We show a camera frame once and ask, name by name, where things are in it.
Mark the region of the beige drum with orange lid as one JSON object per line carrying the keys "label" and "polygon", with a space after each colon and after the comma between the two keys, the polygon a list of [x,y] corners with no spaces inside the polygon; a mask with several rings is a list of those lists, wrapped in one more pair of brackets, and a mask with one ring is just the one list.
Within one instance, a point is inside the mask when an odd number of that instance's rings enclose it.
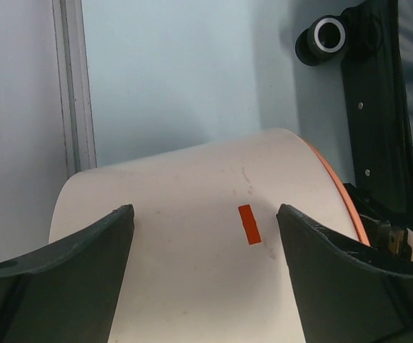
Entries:
{"label": "beige drum with orange lid", "polygon": [[134,238],[111,342],[303,342],[280,206],[368,242],[333,168],[286,129],[75,174],[49,239],[124,204],[134,207]]}

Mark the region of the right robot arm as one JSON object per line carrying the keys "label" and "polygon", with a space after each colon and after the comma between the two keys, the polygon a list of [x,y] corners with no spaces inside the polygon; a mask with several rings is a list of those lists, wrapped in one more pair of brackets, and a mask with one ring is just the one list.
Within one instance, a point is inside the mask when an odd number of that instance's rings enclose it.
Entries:
{"label": "right robot arm", "polygon": [[353,184],[344,186],[359,213],[370,245],[413,262],[413,212],[393,212]]}

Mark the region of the white black space suitcase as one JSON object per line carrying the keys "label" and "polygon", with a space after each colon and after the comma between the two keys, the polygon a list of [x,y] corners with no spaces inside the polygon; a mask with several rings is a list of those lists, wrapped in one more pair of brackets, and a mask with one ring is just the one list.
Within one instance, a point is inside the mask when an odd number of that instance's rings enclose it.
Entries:
{"label": "white black space suitcase", "polygon": [[413,213],[413,1],[300,1],[294,45],[339,78],[356,188]]}

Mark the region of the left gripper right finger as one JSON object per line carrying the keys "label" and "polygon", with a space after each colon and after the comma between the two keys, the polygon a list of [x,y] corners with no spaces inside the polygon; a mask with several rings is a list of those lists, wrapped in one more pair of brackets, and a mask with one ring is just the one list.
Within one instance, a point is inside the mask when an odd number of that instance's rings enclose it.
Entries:
{"label": "left gripper right finger", "polygon": [[277,221],[307,342],[413,342],[413,262],[288,204]]}

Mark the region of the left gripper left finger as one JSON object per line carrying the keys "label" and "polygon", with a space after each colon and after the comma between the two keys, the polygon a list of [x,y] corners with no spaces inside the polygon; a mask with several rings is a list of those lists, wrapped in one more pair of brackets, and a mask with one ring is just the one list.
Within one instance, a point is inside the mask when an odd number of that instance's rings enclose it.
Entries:
{"label": "left gripper left finger", "polygon": [[107,342],[133,236],[127,204],[0,262],[0,342]]}

